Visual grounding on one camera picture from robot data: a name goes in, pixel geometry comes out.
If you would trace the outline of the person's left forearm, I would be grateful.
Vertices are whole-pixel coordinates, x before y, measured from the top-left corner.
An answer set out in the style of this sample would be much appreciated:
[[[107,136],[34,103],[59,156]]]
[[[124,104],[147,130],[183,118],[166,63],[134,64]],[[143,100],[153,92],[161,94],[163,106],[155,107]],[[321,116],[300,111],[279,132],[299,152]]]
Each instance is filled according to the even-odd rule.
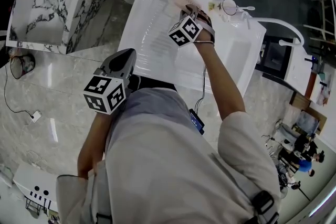
[[[89,172],[96,172],[97,164],[102,161],[106,140],[116,115],[97,113],[77,160],[78,177],[88,179]]]

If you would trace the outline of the small white sink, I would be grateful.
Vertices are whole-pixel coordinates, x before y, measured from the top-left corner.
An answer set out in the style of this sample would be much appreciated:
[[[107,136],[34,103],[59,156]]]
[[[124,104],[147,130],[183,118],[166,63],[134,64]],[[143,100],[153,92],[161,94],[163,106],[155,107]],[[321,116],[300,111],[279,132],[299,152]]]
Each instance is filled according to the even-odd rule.
[[[302,46],[291,47],[288,67],[284,82],[301,95],[305,95],[313,66],[312,55],[306,53]]]

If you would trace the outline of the white panel with black holes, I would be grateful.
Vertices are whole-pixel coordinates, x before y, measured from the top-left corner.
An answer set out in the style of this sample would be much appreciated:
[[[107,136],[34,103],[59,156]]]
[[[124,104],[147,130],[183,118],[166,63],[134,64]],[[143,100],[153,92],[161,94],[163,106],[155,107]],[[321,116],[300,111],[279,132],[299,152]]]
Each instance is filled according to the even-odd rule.
[[[27,163],[21,163],[13,182],[26,198],[47,209],[58,212],[56,202],[57,176]]]

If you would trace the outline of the white curved faucet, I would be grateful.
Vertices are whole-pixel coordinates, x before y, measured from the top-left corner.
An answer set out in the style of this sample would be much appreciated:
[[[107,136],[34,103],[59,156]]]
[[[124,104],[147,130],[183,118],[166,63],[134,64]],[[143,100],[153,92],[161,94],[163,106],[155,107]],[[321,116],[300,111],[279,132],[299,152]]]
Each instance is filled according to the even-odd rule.
[[[294,32],[297,35],[298,42],[293,41],[292,43],[290,43],[288,41],[284,41],[283,39],[281,39],[281,40],[278,41],[280,46],[300,47],[300,46],[303,46],[304,43],[305,43],[304,37],[301,34],[301,32],[297,28],[295,28],[294,26],[292,26],[291,24],[289,24],[289,23],[287,23],[283,20],[279,20],[279,19],[275,19],[275,18],[251,17],[247,12],[242,13],[241,19],[243,21],[247,22],[248,29],[250,29],[250,22],[252,22],[252,21],[263,22],[263,23],[273,23],[273,24],[278,24],[278,25],[284,26],[284,27],[290,29],[292,32]]]

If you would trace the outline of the person's right forearm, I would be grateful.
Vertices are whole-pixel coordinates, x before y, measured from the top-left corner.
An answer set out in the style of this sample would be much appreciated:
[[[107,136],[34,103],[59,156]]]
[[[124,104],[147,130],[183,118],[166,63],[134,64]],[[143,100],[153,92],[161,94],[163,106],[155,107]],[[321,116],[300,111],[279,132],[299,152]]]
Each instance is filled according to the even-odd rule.
[[[207,69],[221,119],[235,112],[245,112],[242,95],[220,60],[215,48],[210,44],[195,44]]]

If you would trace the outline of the blue battery pack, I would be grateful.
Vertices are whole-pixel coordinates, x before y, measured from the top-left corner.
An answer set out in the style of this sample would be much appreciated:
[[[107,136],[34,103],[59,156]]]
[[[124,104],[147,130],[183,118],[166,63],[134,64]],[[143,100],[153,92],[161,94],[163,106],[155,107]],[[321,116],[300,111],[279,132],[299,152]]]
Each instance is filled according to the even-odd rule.
[[[203,135],[204,134],[204,126],[205,126],[205,124],[198,117],[198,115],[196,114],[196,112],[193,109],[189,109],[189,112],[190,112],[190,116],[191,116],[191,121],[193,122],[193,124],[195,125],[195,127],[197,128],[197,130],[200,132],[200,134]]]

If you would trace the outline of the person's light grey clothing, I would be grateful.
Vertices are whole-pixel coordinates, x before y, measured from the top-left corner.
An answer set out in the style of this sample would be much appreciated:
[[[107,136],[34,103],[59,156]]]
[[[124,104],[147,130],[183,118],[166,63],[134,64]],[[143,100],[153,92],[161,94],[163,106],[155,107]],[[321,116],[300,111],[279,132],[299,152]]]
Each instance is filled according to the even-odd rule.
[[[132,93],[88,179],[57,179],[61,224],[244,224],[275,222],[276,167],[249,115],[221,124],[214,150],[171,89]]]

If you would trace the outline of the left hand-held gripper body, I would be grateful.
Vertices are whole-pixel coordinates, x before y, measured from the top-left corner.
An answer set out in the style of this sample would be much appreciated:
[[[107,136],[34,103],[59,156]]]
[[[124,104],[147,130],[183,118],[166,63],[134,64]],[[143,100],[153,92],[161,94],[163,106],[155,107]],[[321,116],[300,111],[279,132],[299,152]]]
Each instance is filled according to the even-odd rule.
[[[83,90],[90,109],[103,114],[113,114],[130,95],[131,69],[113,71],[107,65],[96,69]]]

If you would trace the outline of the thin brown wristband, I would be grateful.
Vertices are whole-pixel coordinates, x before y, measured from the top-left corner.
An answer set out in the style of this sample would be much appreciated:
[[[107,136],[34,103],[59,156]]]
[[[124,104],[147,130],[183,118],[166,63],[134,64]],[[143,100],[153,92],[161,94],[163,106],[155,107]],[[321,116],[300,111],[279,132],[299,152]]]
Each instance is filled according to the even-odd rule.
[[[215,46],[214,42],[210,41],[210,40],[207,40],[207,41],[204,41],[204,40],[196,40],[193,42],[194,44],[210,44],[212,45],[213,47]]]

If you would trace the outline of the person's black trousers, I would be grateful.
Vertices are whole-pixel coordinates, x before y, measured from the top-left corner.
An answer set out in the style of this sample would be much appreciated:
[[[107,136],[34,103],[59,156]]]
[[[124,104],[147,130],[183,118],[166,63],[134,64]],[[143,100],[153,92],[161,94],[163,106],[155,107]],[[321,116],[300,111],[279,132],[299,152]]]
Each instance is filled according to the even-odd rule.
[[[129,78],[128,89],[134,92],[143,88],[163,88],[176,91],[174,84],[133,74]]]

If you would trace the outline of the person's right hand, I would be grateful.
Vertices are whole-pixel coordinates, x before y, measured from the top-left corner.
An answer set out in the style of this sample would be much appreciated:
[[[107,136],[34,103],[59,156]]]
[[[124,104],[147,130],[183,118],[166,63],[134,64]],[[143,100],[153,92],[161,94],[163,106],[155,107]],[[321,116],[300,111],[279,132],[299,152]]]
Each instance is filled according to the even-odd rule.
[[[199,10],[197,20],[202,22],[201,25],[203,29],[209,34],[210,41],[215,42],[215,30],[213,29],[210,17],[202,10]]]

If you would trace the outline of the large white ceramic sink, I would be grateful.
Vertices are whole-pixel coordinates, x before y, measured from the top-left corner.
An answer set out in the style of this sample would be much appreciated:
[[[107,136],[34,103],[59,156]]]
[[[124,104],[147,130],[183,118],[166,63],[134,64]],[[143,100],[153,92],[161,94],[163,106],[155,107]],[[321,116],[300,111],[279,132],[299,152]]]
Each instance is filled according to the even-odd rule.
[[[210,2],[196,0],[211,18],[215,30],[215,50],[241,94],[252,77],[266,29],[258,22],[224,22]],[[178,47],[168,36],[178,21],[180,9],[173,0],[134,0],[119,49],[137,52],[134,73],[193,90],[211,92],[204,63],[192,44]]]

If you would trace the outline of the marble pattern sink cabinet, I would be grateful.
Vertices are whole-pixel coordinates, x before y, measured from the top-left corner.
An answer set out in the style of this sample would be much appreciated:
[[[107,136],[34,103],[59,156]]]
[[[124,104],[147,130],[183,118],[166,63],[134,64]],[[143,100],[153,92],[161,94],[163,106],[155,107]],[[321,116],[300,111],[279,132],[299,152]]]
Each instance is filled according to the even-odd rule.
[[[15,0],[6,45],[63,55],[97,47],[109,15],[108,0]]]

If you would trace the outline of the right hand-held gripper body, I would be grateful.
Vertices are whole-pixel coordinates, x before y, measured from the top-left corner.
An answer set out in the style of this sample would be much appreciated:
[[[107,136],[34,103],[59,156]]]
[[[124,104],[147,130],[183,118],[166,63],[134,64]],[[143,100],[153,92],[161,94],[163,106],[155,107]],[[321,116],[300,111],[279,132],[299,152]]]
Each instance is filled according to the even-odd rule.
[[[179,47],[193,43],[203,30],[202,25],[196,21],[197,15],[198,11],[188,11],[188,15],[184,18],[180,18],[179,15],[179,20],[168,31],[168,36]]]

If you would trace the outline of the black sink stand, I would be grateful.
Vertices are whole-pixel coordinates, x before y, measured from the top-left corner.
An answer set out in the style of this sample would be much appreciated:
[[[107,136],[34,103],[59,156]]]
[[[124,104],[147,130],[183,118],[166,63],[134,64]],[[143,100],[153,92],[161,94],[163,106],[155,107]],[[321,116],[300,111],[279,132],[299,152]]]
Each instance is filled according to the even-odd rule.
[[[267,76],[283,80],[288,68],[292,47],[281,46],[279,44],[280,40],[289,43],[293,42],[292,38],[264,36],[262,48],[259,53],[260,61],[256,64],[255,69]]]

